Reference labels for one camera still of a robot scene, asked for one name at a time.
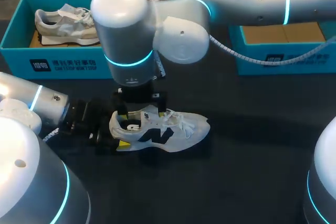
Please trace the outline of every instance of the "gray sneaker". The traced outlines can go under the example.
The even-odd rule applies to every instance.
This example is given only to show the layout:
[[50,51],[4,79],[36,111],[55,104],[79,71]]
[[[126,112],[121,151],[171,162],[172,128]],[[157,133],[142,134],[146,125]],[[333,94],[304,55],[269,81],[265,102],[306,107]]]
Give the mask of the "gray sneaker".
[[56,12],[37,10],[35,25],[42,45],[78,43],[82,46],[97,44],[99,38],[91,12],[65,4]]

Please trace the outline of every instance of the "sneaker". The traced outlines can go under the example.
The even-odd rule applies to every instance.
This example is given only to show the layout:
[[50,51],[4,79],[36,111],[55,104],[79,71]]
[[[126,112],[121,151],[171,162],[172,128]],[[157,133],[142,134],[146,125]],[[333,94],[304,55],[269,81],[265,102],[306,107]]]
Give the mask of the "sneaker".
[[42,45],[77,43],[82,46],[97,44],[99,38],[91,12],[65,4],[56,12],[35,12],[35,25]]
[[167,110],[159,117],[157,108],[146,108],[129,112],[124,120],[115,111],[110,120],[113,138],[130,145],[118,147],[117,151],[137,151],[147,147],[157,147],[167,152],[188,149],[205,138],[210,130],[207,118],[193,113]]

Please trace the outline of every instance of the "n logo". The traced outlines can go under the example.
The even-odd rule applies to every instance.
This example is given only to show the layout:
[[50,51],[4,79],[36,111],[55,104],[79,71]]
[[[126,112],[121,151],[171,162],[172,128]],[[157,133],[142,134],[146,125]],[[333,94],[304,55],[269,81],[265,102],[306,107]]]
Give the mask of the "n logo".
[[167,128],[162,136],[160,129],[150,129],[138,141],[146,142],[151,139],[153,143],[165,144],[172,135],[174,132],[171,128]]

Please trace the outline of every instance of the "shoe sole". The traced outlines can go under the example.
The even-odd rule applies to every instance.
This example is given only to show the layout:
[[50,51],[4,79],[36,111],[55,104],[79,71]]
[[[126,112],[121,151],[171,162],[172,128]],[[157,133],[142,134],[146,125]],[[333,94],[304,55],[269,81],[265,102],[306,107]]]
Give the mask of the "shoe sole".
[[41,44],[47,45],[62,45],[65,43],[77,43],[81,46],[92,46],[99,43],[99,38],[94,39],[78,39],[73,37],[57,37],[57,36],[42,36]]

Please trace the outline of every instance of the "cardboard insert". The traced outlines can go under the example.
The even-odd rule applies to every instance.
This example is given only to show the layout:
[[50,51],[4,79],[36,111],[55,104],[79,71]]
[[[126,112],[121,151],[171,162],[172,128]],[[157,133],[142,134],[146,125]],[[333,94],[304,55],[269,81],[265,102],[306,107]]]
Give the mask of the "cardboard insert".
[[325,42],[326,39],[316,22],[274,25],[243,26],[247,44]]

